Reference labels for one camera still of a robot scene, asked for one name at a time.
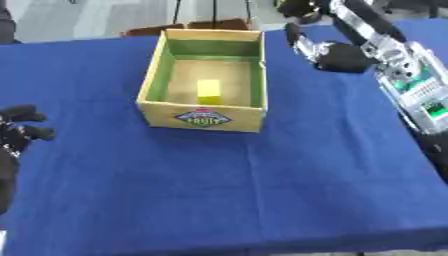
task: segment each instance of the robotic hand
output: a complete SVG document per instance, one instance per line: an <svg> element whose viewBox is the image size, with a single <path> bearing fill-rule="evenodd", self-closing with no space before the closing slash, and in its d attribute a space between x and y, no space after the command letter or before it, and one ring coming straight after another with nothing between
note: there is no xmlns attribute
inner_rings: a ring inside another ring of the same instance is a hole
<svg viewBox="0 0 448 256"><path fill-rule="evenodd" d="M54 130L16 125L15 122L42 122L45 115L36 112L34 105L0 109L0 214L5 213L15 192L19 157L33 140L52 140Z"/></svg>
<svg viewBox="0 0 448 256"><path fill-rule="evenodd" d="M296 0L330 16L353 44L315 44L294 23L290 46L317 69L362 73L374 66L380 88L394 103L420 148L448 182L448 71L432 51L406 37L364 0Z"/></svg>

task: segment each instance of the box label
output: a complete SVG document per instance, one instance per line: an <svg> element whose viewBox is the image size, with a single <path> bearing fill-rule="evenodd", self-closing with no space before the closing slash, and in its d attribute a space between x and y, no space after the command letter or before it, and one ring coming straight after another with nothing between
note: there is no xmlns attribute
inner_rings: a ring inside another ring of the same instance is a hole
<svg viewBox="0 0 448 256"><path fill-rule="evenodd" d="M195 111L178 115L176 116L176 119L201 128L220 125L232 121L232 119L214 112L209 108L198 108Z"/></svg>

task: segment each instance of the cardboard box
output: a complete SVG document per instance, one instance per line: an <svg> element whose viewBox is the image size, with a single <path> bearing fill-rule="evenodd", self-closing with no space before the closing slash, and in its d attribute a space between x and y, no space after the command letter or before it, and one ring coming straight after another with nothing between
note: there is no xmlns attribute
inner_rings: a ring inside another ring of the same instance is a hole
<svg viewBox="0 0 448 256"><path fill-rule="evenodd" d="M167 30L137 104L151 126L258 132L267 111L264 35ZM219 84L221 105L201 105L198 83Z"/></svg>

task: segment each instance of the gray floor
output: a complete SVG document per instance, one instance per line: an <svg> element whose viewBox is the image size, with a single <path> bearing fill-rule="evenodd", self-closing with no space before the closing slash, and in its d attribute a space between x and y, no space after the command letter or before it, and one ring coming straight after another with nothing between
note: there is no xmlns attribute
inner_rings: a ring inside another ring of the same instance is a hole
<svg viewBox="0 0 448 256"><path fill-rule="evenodd" d="M18 24L17 37L24 42L65 41L117 37L130 28L164 25L172 22L176 0L9 0L8 6ZM278 14L272 0L252 0L255 29L281 28L286 20ZM427 17L421 11L395 11L390 19ZM244 0L220 0L219 18L246 18ZM442 17L448 11L442 10ZM180 22L209 20L211 1L183 0ZM329 24L324 20L319 25ZM349 253L312 254L312 256L352 256ZM368 253L367 256L448 256L448 252L422 253L394 251Z"/></svg>

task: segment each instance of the blue tablecloth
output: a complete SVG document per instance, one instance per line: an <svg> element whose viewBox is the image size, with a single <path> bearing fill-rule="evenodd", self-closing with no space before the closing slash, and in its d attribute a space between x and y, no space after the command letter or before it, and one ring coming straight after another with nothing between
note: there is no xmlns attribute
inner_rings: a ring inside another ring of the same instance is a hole
<svg viewBox="0 0 448 256"><path fill-rule="evenodd" d="M448 21L400 27L448 62ZM58 132L23 156L9 255L446 247L448 187L372 74L266 39L260 134L149 128L134 100L157 38L0 47L1 105L35 103Z"/></svg>

